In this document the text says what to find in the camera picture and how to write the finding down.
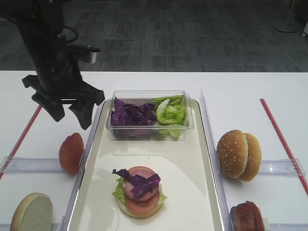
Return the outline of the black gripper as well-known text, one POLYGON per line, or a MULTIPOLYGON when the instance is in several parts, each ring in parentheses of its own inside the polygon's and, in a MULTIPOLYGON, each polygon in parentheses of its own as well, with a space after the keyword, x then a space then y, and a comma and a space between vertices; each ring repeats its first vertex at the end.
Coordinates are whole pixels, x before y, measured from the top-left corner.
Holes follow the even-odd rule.
POLYGON ((94 104, 99 105, 105 99, 104 92, 83 81, 80 73, 38 72, 24 77, 22 83, 25 88, 31 87, 36 91, 32 100, 56 122, 65 116, 62 104, 71 103, 69 109, 83 130, 92 124, 94 104))

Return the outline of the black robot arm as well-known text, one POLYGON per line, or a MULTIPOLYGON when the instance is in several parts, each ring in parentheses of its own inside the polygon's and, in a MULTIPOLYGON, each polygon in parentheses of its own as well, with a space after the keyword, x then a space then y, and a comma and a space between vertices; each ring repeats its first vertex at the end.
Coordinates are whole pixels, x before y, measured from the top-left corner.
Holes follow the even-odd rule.
POLYGON ((94 105, 100 105, 104 92, 82 79, 78 62, 94 63, 99 48, 73 44, 78 33, 67 39, 61 0, 2 0, 0 15, 15 24, 31 56, 36 75, 22 82, 35 90, 32 100, 56 121, 64 116, 63 105, 77 117, 82 129, 92 123, 94 105))

